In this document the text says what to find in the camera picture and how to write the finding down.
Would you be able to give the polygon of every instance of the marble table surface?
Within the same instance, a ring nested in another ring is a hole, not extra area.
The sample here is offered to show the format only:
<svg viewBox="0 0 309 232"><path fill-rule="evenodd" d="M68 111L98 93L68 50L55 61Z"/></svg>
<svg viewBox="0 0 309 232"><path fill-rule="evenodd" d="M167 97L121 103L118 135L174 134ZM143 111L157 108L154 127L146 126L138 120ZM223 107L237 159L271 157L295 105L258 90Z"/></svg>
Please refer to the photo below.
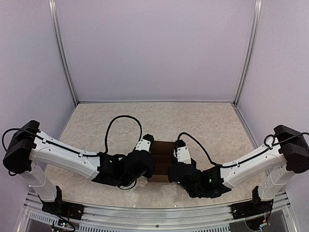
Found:
<svg viewBox="0 0 309 232"><path fill-rule="evenodd" d="M196 137L212 160L224 163L252 150L251 143L232 106L224 103L95 103L79 104L69 120L60 141L87 151L104 151L104 136L109 122L118 115L132 115L156 140L175 141L185 131ZM127 154L138 139L139 127L131 119L121 118L113 124L108 138L110 154ZM194 141L183 137L197 167L212 165ZM84 177L48 165L48 178L62 189L63 199L79 203L136 207L174 208L230 203L251 198L253 188L264 173L252 177L231 192L216 199L190 198L173 183L147 182L141 177L131 190L91 182Z"/></svg>

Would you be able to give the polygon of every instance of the white wall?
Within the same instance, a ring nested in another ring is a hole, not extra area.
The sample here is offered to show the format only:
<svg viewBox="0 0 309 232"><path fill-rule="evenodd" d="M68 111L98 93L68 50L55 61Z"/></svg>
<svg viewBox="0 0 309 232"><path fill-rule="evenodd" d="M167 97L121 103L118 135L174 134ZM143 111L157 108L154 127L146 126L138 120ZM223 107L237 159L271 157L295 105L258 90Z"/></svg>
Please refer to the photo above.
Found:
<svg viewBox="0 0 309 232"><path fill-rule="evenodd" d="M263 0L240 111L259 144L279 124L309 131L309 1ZM309 228L309 172L287 187L302 232Z"/></svg>
<svg viewBox="0 0 309 232"><path fill-rule="evenodd" d="M58 137L74 107L58 57L48 1L0 4L0 134L29 120ZM5 142L9 143L12 134ZM4 150L0 149L1 160ZM28 192L0 163L0 231L12 232Z"/></svg>
<svg viewBox="0 0 309 232"><path fill-rule="evenodd" d="M255 0L57 1L80 101L233 101Z"/></svg>

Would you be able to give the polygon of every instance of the vertical metal post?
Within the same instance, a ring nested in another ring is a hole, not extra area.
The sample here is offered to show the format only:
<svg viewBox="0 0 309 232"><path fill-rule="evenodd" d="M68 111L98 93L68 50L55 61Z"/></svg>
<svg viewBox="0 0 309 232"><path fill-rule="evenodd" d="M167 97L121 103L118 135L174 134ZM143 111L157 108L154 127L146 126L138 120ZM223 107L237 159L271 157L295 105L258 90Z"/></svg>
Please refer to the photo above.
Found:
<svg viewBox="0 0 309 232"><path fill-rule="evenodd" d="M242 68L241 72L241 78L240 82L238 85L237 93L234 99L234 105L237 107L240 101L240 97L242 95L245 82L247 79L249 67L250 67L250 62L252 59L253 55L253 50L254 50L254 45L255 45L255 40L257 36L257 30L260 22L260 15L261 15L261 8L262 8L262 0L255 0L255 9L254 9L254 16L253 16L253 22L252 22L252 28L251 28L251 33L250 33L250 40L249 40L249 45L247 49L247 55L245 59L244 66Z"/></svg>
<svg viewBox="0 0 309 232"><path fill-rule="evenodd" d="M60 61L62 64L64 76L70 91L70 95L72 98L72 101L75 106L78 105L78 97L76 94L76 90L74 88L74 84L70 75L66 55L64 52L62 40L61 40L61 33L60 33L60 26L59 26L59 20L58 20L58 15L57 15L57 7L56 7L56 0L49 0L49 10L50 10L50 15L52 18L52 23L53 23L53 28L54 28L54 33L55 33L55 39L56 39L56 44L59 52L59 57Z"/></svg>

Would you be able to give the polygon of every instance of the robotic arm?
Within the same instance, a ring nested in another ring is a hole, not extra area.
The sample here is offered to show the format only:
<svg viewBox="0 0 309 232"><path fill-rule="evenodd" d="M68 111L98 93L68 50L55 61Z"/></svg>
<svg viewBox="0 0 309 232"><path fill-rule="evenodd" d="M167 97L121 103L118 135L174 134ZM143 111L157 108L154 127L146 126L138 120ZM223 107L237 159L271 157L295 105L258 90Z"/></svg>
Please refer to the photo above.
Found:
<svg viewBox="0 0 309 232"><path fill-rule="evenodd" d="M309 170L309 147L303 134L280 125L275 135L249 154L208 170L198 170L182 140L176 141L169 181L185 189L190 197L216 198L265 170L270 174L253 190L253 199L232 205L234 219L271 212L275 195L295 174Z"/></svg>
<svg viewBox="0 0 309 232"><path fill-rule="evenodd" d="M61 189L45 176L38 162L48 163L84 176L100 184L128 187L141 176L151 178L155 159L150 154L153 136L145 135L128 155L109 155L77 149L39 130L39 122L30 121L17 131L3 160L4 166L20 174L39 195L43 211L81 219L81 204L62 200Z"/></svg>

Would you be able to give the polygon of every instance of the cardboard box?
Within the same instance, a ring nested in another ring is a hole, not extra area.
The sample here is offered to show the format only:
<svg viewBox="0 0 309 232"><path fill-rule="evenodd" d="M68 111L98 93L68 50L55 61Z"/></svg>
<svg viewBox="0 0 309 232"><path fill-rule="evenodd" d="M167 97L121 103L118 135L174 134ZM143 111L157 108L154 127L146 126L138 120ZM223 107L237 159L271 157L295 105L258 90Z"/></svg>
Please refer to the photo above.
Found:
<svg viewBox="0 0 309 232"><path fill-rule="evenodd" d="M172 165L175 142L154 141L150 149L155 158L154 175L149 182L169 182L168 169Z"/></svg>

